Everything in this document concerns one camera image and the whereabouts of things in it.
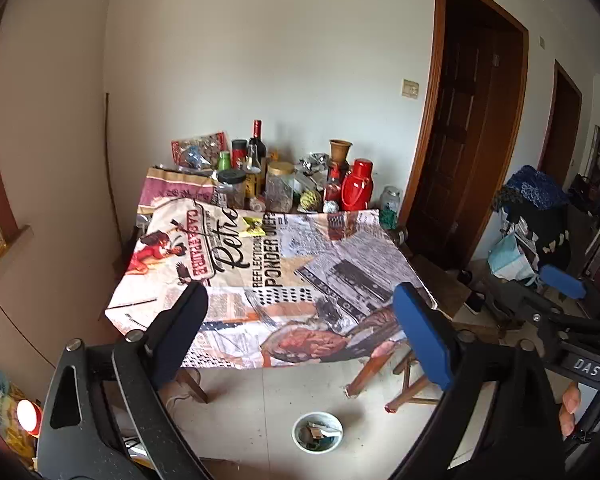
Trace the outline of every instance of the wooden door frame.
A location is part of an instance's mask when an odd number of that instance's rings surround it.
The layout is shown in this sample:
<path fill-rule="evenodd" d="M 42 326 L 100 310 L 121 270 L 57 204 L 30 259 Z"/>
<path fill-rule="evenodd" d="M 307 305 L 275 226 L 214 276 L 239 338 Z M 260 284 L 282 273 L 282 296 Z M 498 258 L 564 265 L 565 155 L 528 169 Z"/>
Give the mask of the wooden door frame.
<path fill-rule="evenodd" d="M 542 151 L 540 152 L 540 158 L 538 158 L 538 165 L 536 166 L 536 170 L 538 170 L 538 171 L 540 170 L 540 166 L 542 166 L 542 162 L 544 161 L 544 155 L 546 153 L 546 146 L 549 143 L 549 133 L 551 132 L 551 126 L 554 122 L 555 93 L 558 88 L 558 74 L 560 74 L 563 78 L 565 78 L 567 80 L 567 83 L 569 83 L 569 86 L 576 91 L 576 93 L 578 94 L 578 97 L 580 98 L 580 104 L 578 105 L 578 127 L 580 126 L 580 114 L 582 112 L 582 92 L 580 91 L 580 89 L 578 88 L 576 83 L 574 83 L 573 79 L 571 79 L 571 76 L 569 76 L 569 74 L 567 74 L 567 71 L 562 67 L 562 65 L 560 63 L 558 63 L 558 60 L 556 59 L 554 62 L 554 91 L 553 91 L 553 94 L 551 95 L 551 109 L 549 111 L 549 121 L 546 125 L 546 131 L 544 133 L 544 142 L 542 143 Z"/>
<path fill-rule="evenodd" d="M 528 51 L 529 51 L 529 40 L 528 30 L 522 25 L 516 18 L 509 14 L 499 4 L 493 0 L 480 0 L 482 3 L 491 7 L 501 17 L 507 20 L 513 27 L 515 27 L 522 34 L 523 47 L 522 47 L 522 73 L 520 79 L 520 92 L 518 94 L 518 103 L 516 105 L 516 114 L 512 124 L 512 132 L 509 135 L 509 145 L 507 146 L 506 158 L 502 165 L 500 175 L 493 186 L 493 193 L 500 189 L 504 183 L 504 177 L 509 169 L 511 162 L 511 155 L 513 154 L 513 148 L 516 145 L 516 139 L 518 138 L 518 129 L 520 127 L 520 119 L 522 117 L 522 108 L 525 102 L 525 91 L 526 91 L 526 71 L 528 65 Z M 438 104 L 438 91 L 440 90 L 440 77 L 442 75 L 442 55 L 445 46 L 445 25 L 446 25 L 446 0 L 435 0 L 435 10 L 433 18 L 433 42 L 431 48 L 431 65 L 429 67 L 429 84 L 427 86 L 427 94 L 424 103 L 424 111 L 422 115 L 422 123 L 420 125 L 420 135 L 418 136 L 418 143 L 416 146 L 416 153 L 413 159 L 413 165 L 411 167 L 411 173 L 407 188 L 404 192 L 404 200 L 402 201 L 402 207 L 400 208 L 399 223 L 405 225 L 409 219 L 411 209 L 413 208 L 413 201 L 420 184 L 420 178 L 422 176 L 422 169 L 424 167 L 425 158 L 427 155 L 427 148 L 429 147 L 429 140 L 431 136 L 431 129 L 436 114 L 436 105 Z M 470 255 L 475 251 L 478 242 L 480 241 L 481 235 L 484 232 L 487 222 L 491 217 L 491 209 L 488 207 L 484 212 L 484 219 L 481 222 L 478 234 L 472 247 L 470 248 Z"/>

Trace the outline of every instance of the human hand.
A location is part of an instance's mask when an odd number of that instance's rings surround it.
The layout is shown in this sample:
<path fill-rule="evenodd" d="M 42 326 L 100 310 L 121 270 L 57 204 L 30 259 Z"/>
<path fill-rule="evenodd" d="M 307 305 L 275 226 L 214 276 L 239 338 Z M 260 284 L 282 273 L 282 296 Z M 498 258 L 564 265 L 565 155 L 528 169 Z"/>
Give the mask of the human hand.
<path fill-rule="evenodd" d="M 572 382 L 562 394 L 562 406 L 558 414 L 562 436 L 569 436 L 573 433 L 576 427 L 575 416 L 573 414 L 580 407 L 580 400 L 578 383 Z"/>

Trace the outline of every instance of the white bucket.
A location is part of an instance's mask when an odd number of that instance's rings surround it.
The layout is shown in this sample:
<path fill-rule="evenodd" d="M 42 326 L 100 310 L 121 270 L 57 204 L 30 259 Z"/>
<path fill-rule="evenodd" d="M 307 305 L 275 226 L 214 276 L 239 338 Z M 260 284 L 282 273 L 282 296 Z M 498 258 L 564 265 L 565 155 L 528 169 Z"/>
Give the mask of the white bucket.
<path fill-rule="evenodd" d="M 304 428 L 308 422 L 314 422 L 315 424 L 321 424 L 323 426 L 326 426 L 327 428 L 333 428 L 334 430 L 340 430 L 340 434 L 333 438 L 331 445 L 326 449 L 321 449 L 320 451 L 314 451 L 311 449 L 307 449 L 305 447 L 304 442 L 302 442 L 300 440 L 300 429 Z M 305 453 L 309 453 L 309 454 L 313 454 L 313 455 L 320 455 L 320 454 L 325 454 L 330 451 L 333 451 L 340 445 L 340 442 L 342 442 L 343 436 L 344 436 L 344 432 L 342 429 L 342 424 L 335 416 L 333 416 L 333 415 L 331 415 L 331 413 L 327 413 L 327 412 L 306 413 L 305 415 L 298 418 L 298 420 L 296 420 L 296 423 L 291 427 L 291 438 L 296 443 L 296 446 L 298 446 L 300 449 L 302 449 L 302 451 L 304 451 Z"/>

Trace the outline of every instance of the wall switch plate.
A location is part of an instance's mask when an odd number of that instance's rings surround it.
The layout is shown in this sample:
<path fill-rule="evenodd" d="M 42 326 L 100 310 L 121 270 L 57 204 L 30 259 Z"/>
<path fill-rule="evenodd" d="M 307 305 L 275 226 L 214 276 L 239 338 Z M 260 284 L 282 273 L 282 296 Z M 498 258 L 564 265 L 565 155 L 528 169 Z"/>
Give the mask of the wall switch plate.
<path fill-rule="evenodd" d="M 418 92 L 420 91 L 420 85 L 414 81 L 402 80 L 402 96 L 410 97 L 412 99 L 418 98 Z"/>

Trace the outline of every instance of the door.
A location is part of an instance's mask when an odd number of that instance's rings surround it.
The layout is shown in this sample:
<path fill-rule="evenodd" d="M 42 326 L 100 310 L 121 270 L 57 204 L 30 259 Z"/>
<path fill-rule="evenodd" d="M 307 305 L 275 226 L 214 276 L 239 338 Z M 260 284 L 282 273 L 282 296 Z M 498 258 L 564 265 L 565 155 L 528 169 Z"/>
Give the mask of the door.
<path fill-rule="evenodd" d="M 409 218 L 410 240 L 426 238 L 443 249 L 457 227 L 468 183 L 479 166 L 494 65 L 495 33 L 481 27 L 445 31 L 440 90 L 420 185 Z"/>
<path fill-rule="evenodd" d="M 552 177 L 558 186 L 564 185 L 571 166 L 581 105 L 580 90 L 556 61 L 554 98 L 538 170 Z"/>

